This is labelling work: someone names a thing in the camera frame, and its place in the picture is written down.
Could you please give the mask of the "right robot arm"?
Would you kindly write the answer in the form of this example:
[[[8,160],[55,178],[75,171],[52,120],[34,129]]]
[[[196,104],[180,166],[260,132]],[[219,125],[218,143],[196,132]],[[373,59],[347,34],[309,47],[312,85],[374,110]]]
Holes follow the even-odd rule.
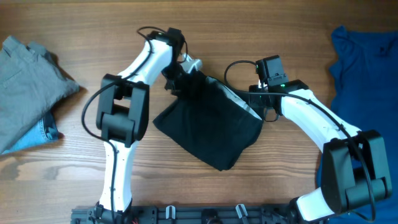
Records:
[[[321,184],[290,202],[288,223],[320,223],[356,213],[365,205],[370,205],[368,220],[373,221],[376,202],[392,195],[382,136],[345,122],[320,103],[302,81],[289,81],[279,56],[254,64],[259,83],[250,86],[249,101],[294,122],[322,153]]]

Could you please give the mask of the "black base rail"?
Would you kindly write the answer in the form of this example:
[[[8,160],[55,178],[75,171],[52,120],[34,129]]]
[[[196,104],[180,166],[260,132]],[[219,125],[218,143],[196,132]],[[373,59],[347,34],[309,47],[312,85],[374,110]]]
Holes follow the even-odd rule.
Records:
[[[226,207],[131,206],[114,215],[99,205],[74,209],[71,223],[207,224],[207,223],[302,223],[298,212],[288,204]]]

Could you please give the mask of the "black t-shirt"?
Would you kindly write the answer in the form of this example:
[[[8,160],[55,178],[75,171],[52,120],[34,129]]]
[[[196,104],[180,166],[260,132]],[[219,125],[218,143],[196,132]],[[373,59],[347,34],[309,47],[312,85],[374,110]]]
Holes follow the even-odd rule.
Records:
[[[229,170],[254,144],[262,118],[219,80],[195,72],[180,96],[153,124],[187,152],[217,170]]]

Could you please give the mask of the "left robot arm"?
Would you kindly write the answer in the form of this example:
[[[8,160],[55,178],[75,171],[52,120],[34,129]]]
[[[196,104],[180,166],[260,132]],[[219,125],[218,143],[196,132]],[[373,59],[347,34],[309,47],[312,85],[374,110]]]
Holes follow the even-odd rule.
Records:
[[[182,31],[152,28],[142,52],[118,75],[107,74],[95,94],[99,98],[96,126],[106,150],[106,172],[99,202],[88,211],[87,223],[132,223],[131,172],[134,153],[149,122],[149,93],[160,74],[165,89],[179,95],[201,67],[181,50],[187,48]]]

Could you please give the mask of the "light blue jeans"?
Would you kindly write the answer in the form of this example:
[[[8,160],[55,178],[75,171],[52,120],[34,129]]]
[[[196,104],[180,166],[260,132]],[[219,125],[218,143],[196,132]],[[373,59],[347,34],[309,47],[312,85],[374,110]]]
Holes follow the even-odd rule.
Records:
[[[21,151],[34,146],[54,142],[60,139],[60,133],[55,124],[53,114],[48,111],[28,132],[23,135],[11,148],[2,154]]]

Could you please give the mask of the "blue shirt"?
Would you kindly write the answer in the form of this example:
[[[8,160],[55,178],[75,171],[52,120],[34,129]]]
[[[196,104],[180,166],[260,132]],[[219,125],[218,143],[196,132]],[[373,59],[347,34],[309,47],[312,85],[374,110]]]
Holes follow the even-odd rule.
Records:
[[[331,110],[363,131],[381,134],[392,180],[391,198],[376,204],[376,223],[397,223],[397,32],[331,34],[338,60],[329,68],[336,96]]]

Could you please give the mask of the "grey folded trousers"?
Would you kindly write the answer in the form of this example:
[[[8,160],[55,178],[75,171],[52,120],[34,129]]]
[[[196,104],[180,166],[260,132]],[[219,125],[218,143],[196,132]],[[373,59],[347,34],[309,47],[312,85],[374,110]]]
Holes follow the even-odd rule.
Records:
[[[1,154],[57,102],[79,89],[43,45],[34,41],[24,45],[7,37],[1,49]]]

